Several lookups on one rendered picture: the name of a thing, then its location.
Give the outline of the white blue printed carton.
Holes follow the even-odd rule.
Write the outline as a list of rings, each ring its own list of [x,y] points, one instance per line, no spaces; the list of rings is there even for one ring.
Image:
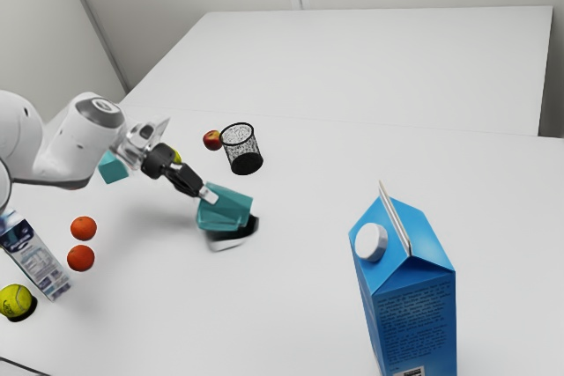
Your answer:
[[[63,265],[27,220],[14,209],[6,209],[0,215],[0,248],[51,302],[71,288]]]

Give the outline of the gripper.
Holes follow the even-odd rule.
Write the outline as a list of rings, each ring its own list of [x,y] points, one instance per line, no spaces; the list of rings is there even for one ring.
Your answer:
[[[141,164],[141,171],[151,179],[157,180],[166,176],[174,187],[190,197],[214,205],[219,196],[207,188],[201,177],[187,164],[173,162],[174,151],[168,144],[155,145],[146,155]]]

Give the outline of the teal block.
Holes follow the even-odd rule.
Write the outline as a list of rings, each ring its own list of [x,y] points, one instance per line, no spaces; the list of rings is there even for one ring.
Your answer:
[[[125,164],[111,151],[106,151],[102,156],[98,164],[98,171],[106,184],[112,184],[129,176]]]

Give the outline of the blue gable-top carton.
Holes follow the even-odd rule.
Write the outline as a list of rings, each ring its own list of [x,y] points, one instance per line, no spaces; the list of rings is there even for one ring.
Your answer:
[[[384,187],[349,232],[382,376],[457,376],[456,271],[426,215]]]

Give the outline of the orange fruit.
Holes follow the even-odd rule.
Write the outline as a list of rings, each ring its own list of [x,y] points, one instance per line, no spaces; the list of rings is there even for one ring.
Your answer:
[[[70,224],[70,233],[76,240],[88,241],[96,234],[98,229],[96,221],[92,217],[76,217]]]
[[[67,254],[67,263],[72,270],[83,272],[89,270],[95,261],[94,251],[86,245],[76,245]]]

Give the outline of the black mesh pen holder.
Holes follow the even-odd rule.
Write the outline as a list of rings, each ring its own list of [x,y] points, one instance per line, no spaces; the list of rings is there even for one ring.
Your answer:
[[[234,174],[250,175],[262,167],[263,156],[250,123],[236,122],[226,126],[220,132],[220,141]]]

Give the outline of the yellow tennis ball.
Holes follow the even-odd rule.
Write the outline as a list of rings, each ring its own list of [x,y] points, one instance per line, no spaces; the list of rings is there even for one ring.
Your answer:
[[[23,285],[10,284],[0,290],[0,313],[18,318],[27,313],[33,303],[31,292]]]

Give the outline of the red apple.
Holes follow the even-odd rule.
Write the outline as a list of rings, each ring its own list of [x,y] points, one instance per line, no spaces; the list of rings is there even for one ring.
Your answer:
[[[203,135],[204,147],[209,151],[218,151],[223,145],[221,142],[220,132],[218,130],[210,130]]]

